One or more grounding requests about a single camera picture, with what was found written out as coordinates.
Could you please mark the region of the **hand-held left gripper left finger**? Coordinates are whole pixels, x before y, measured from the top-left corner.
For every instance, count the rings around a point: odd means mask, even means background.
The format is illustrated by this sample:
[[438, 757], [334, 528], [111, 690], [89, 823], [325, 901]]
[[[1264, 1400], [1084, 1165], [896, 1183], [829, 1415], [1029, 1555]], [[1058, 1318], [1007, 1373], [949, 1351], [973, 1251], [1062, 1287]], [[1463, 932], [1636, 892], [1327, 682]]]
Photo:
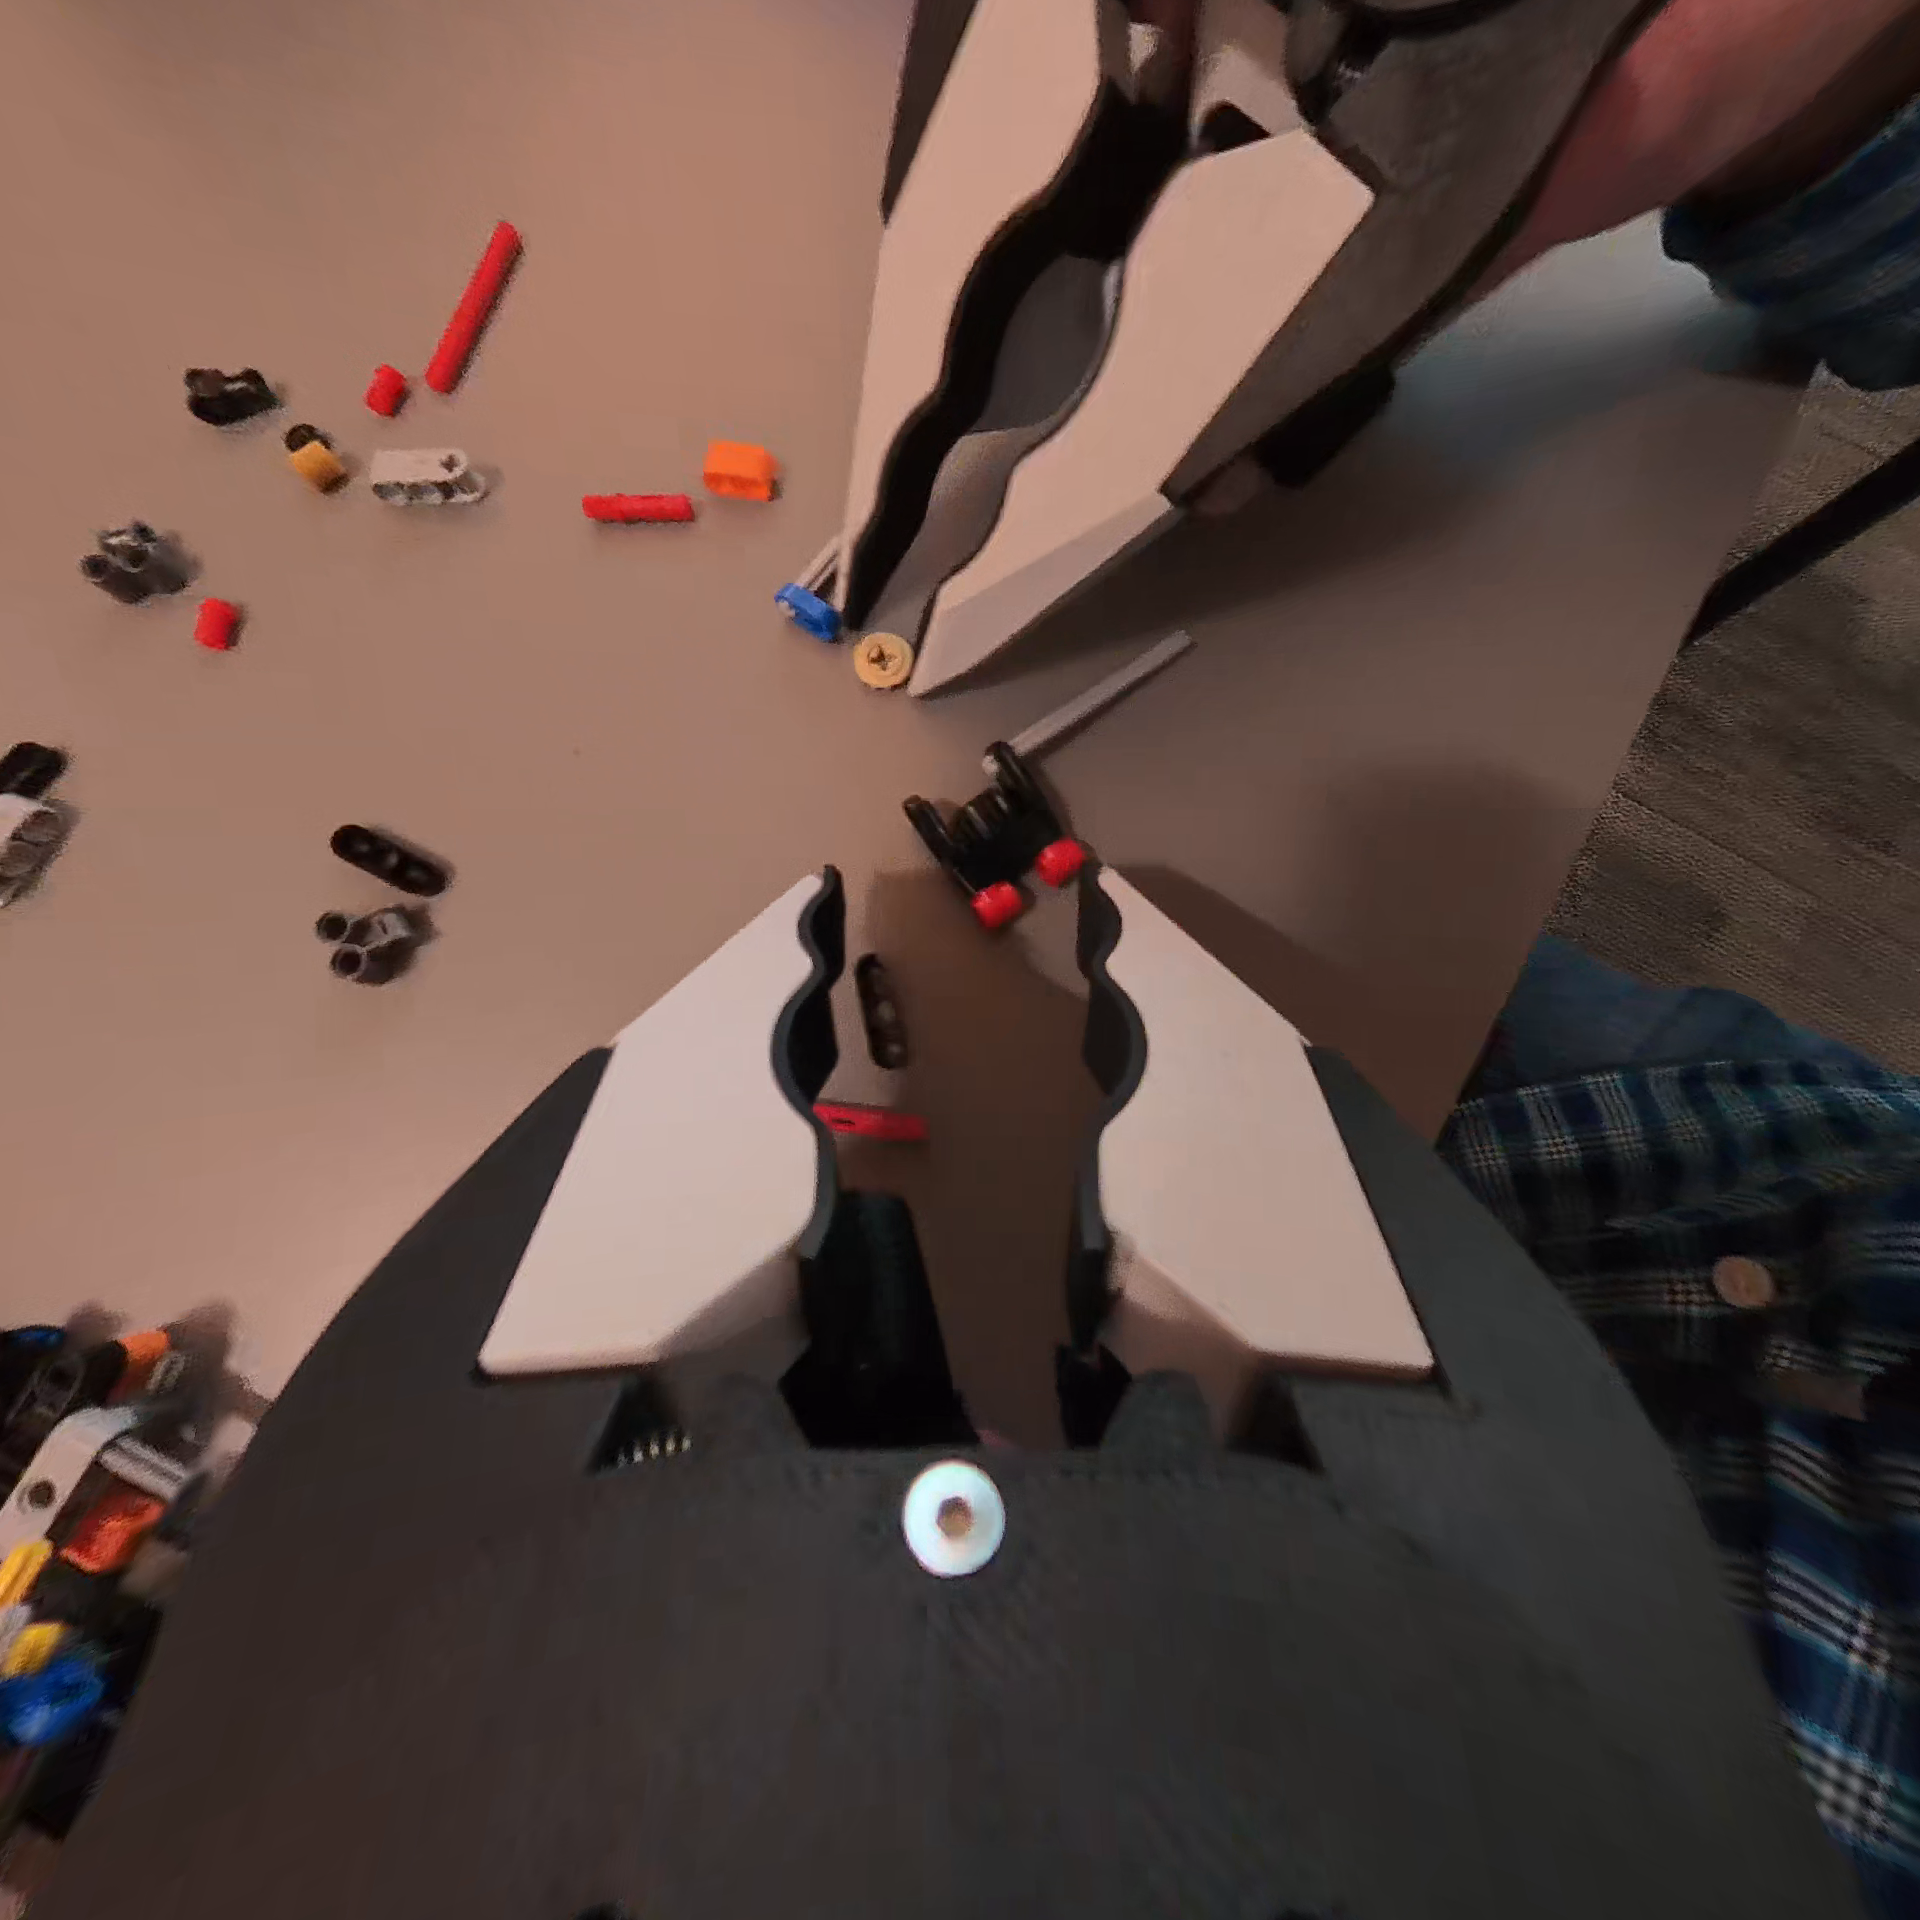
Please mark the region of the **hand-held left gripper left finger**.
[[487, 1375], [783, 1375], [838, 1202], [845, 875], [802, 875], [628, 1023], [478, 1347]]

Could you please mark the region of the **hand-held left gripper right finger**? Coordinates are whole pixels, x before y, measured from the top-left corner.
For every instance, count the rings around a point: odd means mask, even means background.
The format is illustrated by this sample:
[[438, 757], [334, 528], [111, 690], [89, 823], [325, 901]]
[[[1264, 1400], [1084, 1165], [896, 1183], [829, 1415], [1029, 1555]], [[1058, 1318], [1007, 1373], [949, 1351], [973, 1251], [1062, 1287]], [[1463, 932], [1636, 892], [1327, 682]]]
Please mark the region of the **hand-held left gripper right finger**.
[[1077, 884], [1098, 1089], [1071, 1347], [1134, 1375], [1434, 1378], [1437, 1357], [1298, 1029], [1101, 864]]

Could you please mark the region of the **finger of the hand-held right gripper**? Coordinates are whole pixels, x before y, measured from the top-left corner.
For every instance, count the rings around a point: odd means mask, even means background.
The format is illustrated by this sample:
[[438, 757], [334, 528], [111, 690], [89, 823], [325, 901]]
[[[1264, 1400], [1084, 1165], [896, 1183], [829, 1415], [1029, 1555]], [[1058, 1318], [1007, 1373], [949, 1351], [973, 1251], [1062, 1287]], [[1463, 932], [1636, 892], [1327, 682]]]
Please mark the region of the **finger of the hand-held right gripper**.
[[1190, 455], [1342, 251], [1374, 190], [1306, 129], [1193, 156], [1104, 275], [1047, 271], [986, 418], [943, 458], [896, 608], [925, 598], [914, 697], [1007, 647], [1184, 520], [1236, 447]]
[[876, 611], [949, 455], [979, 431], [1024, 300], [1116, 257], [1181, 149], [1184, 55], [1128, 3], [976, 3], [882, 213], [838, 551]]

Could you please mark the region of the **black lego assembly red bushes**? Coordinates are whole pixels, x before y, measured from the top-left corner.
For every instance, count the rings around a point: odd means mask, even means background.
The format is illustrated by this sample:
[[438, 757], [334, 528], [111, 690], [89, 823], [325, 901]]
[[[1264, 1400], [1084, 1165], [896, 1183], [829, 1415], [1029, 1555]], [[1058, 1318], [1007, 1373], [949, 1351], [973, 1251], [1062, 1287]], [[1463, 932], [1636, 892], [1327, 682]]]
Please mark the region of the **black lego assembly red bushes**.
[[961, 804], [906, 795], [903, 817], [931, 858], [969, 901], [985, 930], [1016, 923], [1029, 908], [1029, 880], [1071, 884], [1087, 864], [1087, 846], [1068, 829], [1029, 757], [1007, 740], [985, 755], [991, 782]]

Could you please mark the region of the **person's right forearm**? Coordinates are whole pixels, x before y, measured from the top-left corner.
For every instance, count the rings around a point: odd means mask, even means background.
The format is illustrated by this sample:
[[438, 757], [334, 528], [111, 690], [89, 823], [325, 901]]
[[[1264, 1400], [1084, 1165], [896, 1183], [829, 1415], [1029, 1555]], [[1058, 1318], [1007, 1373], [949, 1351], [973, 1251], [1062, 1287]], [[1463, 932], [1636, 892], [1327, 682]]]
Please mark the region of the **person's right forearm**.
[[1668, 3], [1474, 296], [1643, 213], [1771, 343], [1918, 385], [1918, 5]]

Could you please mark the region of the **dark grey lego connector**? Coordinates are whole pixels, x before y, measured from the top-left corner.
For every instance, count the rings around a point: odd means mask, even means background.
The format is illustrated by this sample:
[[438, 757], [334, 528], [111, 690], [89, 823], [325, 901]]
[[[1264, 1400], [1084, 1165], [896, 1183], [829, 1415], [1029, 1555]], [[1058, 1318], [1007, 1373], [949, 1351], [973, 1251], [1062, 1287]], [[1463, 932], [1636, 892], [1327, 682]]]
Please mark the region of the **dark grey lego connector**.
[[193, 563], [176, 538], [130, 520], [95, 531], [95, 543], [81, 559], [81, 575], [119, 606], [142, 606], [181, 595], [193, 581]]
[[425, 908], [389, 904], [364, 914], [327, 908], [312, 920], [327, 947], [327, 972], [356, 987], [399, 979], [434, 936]]

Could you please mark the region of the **grey lego axle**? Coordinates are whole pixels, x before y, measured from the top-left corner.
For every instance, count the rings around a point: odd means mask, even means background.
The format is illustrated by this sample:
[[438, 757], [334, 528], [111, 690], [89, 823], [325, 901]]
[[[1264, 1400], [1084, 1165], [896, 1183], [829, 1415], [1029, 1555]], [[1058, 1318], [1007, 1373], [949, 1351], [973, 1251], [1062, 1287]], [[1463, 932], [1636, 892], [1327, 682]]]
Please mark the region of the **grey lego axle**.
[[1090, 728], [1101, 715], [1107, 715], [1111, 708], [1128, 702], [1135, 690], [1166, 675], [1166, 667], [1187, 658], [1193, 647], [1194, 647], [1194, 635], [1187, 630], [1162, 635], [1160, 641], [1154, 641], [1150, 647], [1145, 647], [1116, 672], [1104, 675], [1087, 690], [1077, 693], [1062, 708], [1044, 712], [1044, 719], [1016, 730], [1003, 745], [1007, 745], [1021, 757], [1047, 755], [1049, 748], [1062, 745], [1073, 734], [1083, 734], [1084, 728]]

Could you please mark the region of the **blue lego pin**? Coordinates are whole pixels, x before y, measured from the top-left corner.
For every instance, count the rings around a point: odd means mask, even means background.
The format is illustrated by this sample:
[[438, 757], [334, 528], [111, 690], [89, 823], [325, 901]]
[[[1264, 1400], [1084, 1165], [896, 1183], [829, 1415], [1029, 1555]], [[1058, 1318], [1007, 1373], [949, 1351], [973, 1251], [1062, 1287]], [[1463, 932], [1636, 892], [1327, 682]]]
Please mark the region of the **blue lego pin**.
[[845, 614], [835, 603], [842, 543], [827, 540], [805, 568], [789, 578], [774, 603], [798, 630], [835, 645], [845, 635]]

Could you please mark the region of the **long red lego axle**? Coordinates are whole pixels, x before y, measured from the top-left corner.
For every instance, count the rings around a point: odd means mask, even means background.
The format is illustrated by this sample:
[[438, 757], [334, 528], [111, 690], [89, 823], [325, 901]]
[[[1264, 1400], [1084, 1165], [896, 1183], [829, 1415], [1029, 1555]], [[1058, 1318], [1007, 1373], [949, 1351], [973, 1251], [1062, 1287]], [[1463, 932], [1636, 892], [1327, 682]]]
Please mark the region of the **long red lego axle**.
[[425, 361], [422, 384], [434, 394], [448, 394], [465, 381], [466, 366], [497, 314], [502, 291], [517, 274], [521, 256], [524, 236], [517, 225], [499, 219]]

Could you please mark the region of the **light grey lego beam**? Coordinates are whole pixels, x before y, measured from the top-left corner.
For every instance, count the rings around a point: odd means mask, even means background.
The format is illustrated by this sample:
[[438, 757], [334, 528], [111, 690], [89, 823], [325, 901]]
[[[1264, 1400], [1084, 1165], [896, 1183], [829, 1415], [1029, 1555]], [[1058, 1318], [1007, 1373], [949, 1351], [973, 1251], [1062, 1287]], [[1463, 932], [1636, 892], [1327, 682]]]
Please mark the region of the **light grey lego beam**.
[[382, 447], [367, 480], [376, 499], [399, 507], [451, 507], [487, 499], [487, 476], [459, 446]]

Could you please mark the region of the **pile of mixed lego pieces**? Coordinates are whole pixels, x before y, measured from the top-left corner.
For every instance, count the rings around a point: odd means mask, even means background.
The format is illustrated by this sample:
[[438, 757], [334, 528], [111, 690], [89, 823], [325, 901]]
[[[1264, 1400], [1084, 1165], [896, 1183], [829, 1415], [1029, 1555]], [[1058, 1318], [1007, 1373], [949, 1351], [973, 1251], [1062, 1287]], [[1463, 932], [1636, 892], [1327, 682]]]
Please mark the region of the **pile of mixed lego pieces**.
[[4, 1887], [74, 1828], [266, 1397], [230, 1302], [4, 1326]]

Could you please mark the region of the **person's blue jeans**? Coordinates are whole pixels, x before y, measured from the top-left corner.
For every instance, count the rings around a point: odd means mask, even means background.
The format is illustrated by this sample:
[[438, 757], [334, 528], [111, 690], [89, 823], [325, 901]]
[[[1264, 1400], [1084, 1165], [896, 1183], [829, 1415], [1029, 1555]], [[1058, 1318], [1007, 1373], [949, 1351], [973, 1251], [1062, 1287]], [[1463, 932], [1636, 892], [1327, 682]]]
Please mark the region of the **person's blue jeans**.
[[1660, 987], [1539, 936], [1495, 1020], [1463, 1100], [1585, 1072], [1802, 1060], [1877, 1072], [1881, 1060], [1764, 1002], [1718, 987]]

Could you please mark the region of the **person's plaid shirt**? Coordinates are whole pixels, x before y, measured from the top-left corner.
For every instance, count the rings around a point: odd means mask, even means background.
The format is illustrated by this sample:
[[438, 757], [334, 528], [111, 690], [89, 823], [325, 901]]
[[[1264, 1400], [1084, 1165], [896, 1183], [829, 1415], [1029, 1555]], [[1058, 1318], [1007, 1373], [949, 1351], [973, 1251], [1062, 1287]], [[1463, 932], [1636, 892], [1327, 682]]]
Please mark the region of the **person's plaid shirt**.
[[1877, 1916], [1918, 1913], [1918, 1079], [1832, 1060], [1480, 1089], [1443, 1158], [1608, 1348]]

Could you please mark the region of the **black table leg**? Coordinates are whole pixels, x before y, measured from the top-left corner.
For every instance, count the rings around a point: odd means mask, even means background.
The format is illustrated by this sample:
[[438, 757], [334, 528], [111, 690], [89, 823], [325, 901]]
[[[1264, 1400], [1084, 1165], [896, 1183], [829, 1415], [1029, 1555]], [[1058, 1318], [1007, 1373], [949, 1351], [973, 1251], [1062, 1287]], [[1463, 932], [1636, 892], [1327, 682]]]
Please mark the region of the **black table leg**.
[[1868, 468], [1822, 507], [1795, 520], [1780, 535], [1729, 563], [1700, 601], [1700, 608], [1679, 641], [1679, 653], [1691, 651], [1725, 621], [1790, 586], [1813, 563], [1829, 562], [1851, 540], [1880, 528], [1887, 516], [1909, 511], [1911, 501], [1918, 501], [1918, 437], [1880, 459], [1880, 465]]

